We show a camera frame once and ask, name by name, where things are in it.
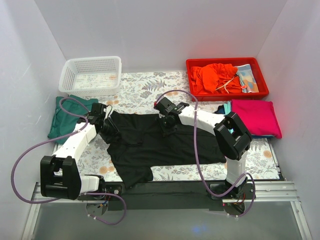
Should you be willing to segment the black t shirt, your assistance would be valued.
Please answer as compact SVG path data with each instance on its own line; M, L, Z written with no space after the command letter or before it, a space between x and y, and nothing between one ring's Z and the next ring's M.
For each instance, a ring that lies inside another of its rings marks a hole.
M193 126L182 125L175 134L162 136L158 114L125 114L114 111L110 118L120 132L120 139L105 142L107 152L124 186L153 180L154 166L195 164L197 147L200 164L225 163L214 135Z

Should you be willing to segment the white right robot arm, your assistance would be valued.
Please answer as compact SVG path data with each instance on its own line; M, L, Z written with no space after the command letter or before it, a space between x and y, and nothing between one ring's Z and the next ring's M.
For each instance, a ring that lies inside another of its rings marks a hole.
M210 113L184 102L174 104L166 97L155 102L154 108L160 113L158 122L165 135L176 132L180 126L192 126L214 135L227 160L227 195L232 199L243 195L243 184L247 181L246 157L252 135L238 114Z

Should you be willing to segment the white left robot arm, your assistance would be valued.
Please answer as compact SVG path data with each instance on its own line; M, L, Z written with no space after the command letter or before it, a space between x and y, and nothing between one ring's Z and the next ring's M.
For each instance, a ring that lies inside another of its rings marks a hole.
M44 197L75 200L90 194L95 200L107 193L104 177L96 174L81 175L78 161L85 148L98 134L116 136L118 128L107 112L108 106L93 103L91 111L79 118L74 132L51 156L40 161L40 192Z

